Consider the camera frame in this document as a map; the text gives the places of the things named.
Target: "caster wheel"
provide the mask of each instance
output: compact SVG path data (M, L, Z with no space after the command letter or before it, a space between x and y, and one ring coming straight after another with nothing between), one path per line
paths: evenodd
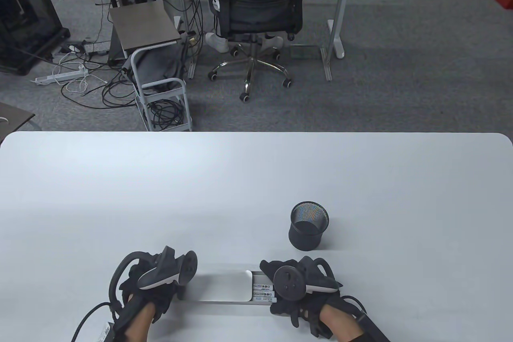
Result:
M240 101L242 103L249 102L249 94L248 93L242 92L238 98L240 99Z

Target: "black mesh chair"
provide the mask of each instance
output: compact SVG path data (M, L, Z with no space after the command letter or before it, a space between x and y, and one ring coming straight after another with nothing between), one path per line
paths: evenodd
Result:
M248 42L249 52L242 45L232 49L232 56L240 52L246 56L244 59L225 61L215 67L209 74L210 80L215 80L218 69L226 65L247 63L247 75L244 91L240 94L243 102L249 100L251 82L257 65L275 69L285 75L283 86L288 88L292 84L288 71L275 63L259 58L264 53L257 54L258 33L287 32L288 39L294 39L303 26L303 0L209 0L210 10L218 22L220 36L236 42ZM273 49L273 58L277 60L280 53Z

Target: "white label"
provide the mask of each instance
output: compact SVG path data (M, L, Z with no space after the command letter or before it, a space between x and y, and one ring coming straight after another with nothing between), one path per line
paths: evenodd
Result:
M254 296L253 302L270 302L270 303L276 303L277 298L268 298L265 296Z
M107 338L107 335L109 334L109 331L110 331L110 323L107 322L107 324L105 325L103 331L99 335L98 342L105 342L105 338Z
M264 296L268 298L273 298L275 296L274 291L262 291L262 290L253 290L253 296Z
M265 291L271 291L273 289L272 285L261 285L260 283L253 283L253 289L262 289Z

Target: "computer case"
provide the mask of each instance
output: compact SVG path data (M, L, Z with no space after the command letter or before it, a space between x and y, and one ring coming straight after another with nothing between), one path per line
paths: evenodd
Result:
M0 0L0 71L27 75L69 36L51 0Z

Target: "white shoe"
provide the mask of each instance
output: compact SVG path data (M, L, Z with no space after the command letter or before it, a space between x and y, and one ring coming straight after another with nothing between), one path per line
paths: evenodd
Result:
M283 48L283 39L280 36L274 36L271 39L262 39L262 48L260 48L260 52L264 52L266 49L269 48L276 48L276 49L282 49Z
M230 50L228 40L223 37L219 37L213 32L205 34L205 41L219 53L226 53Z

